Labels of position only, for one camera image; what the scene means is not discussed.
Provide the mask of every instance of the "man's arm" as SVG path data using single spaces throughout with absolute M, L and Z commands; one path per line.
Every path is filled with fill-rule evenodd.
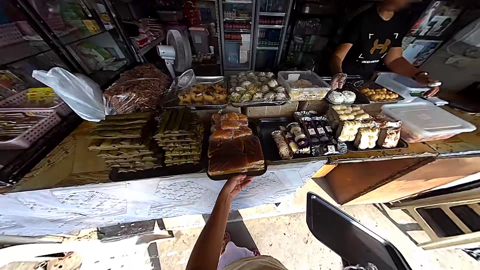
M 245 174 L 236 175 L 223 186 L 216 199 L 212 214 L 193 247 L 186 270 L 217 269 L 232 199 L 252 181 L 251 177 L 245 177 Z
M 330 58 L 330 71 L 332 75 L 342 73 L 342 62 L 345 59 L 350 48 L 352 48 L 351 43 L 343 43 L 338 45 L 335 49 L 332 57 Z
M 427 75 L 418 75 L 420 70 L 410 64 L 407 59 L 403 58 L 401 47 L 390 48 L 387 55 L 385 56 L 385 64 L 391 71 L 408 78 L 414 77 L 417 82 L 423 85 L 438 82 L 436 80 L 432 80 Z M 433 97 L 438 91 L 440 91 L 440 88 L 438 86 L 432 87 L 432 89 L 428 91 L 425 96 Z

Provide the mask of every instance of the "white plastic bag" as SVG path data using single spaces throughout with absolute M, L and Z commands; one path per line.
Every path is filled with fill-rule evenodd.
M 32 77 L 53 88 L 53 91 L 80 117 L 98 122 L 105 119 L 102 90 L 83 74 L 72 74 L 60 67 L 48 72 L 34 70 Z

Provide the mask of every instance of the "electric fan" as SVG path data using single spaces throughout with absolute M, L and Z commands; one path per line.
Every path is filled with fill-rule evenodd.
M 175 71 L 182 73 L 192 65 L 192 51 L 188 37 L 183 37 L 178 30 L 171 29 L 167 33 L 167 45 L 157 45 L 158 55 L 165 59 L 172 78 Z

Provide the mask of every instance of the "customer's hand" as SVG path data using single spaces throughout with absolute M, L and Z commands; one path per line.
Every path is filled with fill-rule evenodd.
M 252 180 L 253 177 L 247 177 L 245 174 L 235 175 L 228 179 L 225 185 L 223 185 L 219 196 L 227 196 L 228 198 L 233 199 L 233 197 L 250 184 Z
M 341 89 L 346 79 L 347 75 L 345 73 L 335 74 L 335 76 L 333 76 L 332 80 L 330 81 L 330 86 L 332 87 L 332 90 L 335 90 L 337 88 Z
M 426 86 L 430 86 L 432 84 L 436 84 L 440 81 L 438 80 L 433 80 L 432 78 L 430 78 L 427 74 L 425 73 L 420 73 L 419 75 L 415 76 L 415 81 L 417 81 L 419 84 L 422 84 L 422 85 L 426 85 Z M 426 98 L 430 98 L 430 97 L 434 97 L 438 91 L 440 91 L 440 87 L 439 86 L 433 86 L 431 87 L 431 89 L 426 92 L 423 96 L 426 97 Z

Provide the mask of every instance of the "food stall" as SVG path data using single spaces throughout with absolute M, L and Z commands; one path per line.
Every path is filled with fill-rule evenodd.
M 328 80 L 311 71 L 189 70 L 170 82 L 153 65 L 126 71 L 103 93 L 104 119 L 84 121 L 3 188 L 6 231 L 209 213 L 237 173 L 255 180 L 233 209 L 286 201 L 312 177 L 344 205 L 391 202 L 480 171 L 477 116 L 422 99 L 402 103 L 394 87 L 358 77 L 340 91 Z M 77 178 L 70 171 L 39 181 L 70 158 Z

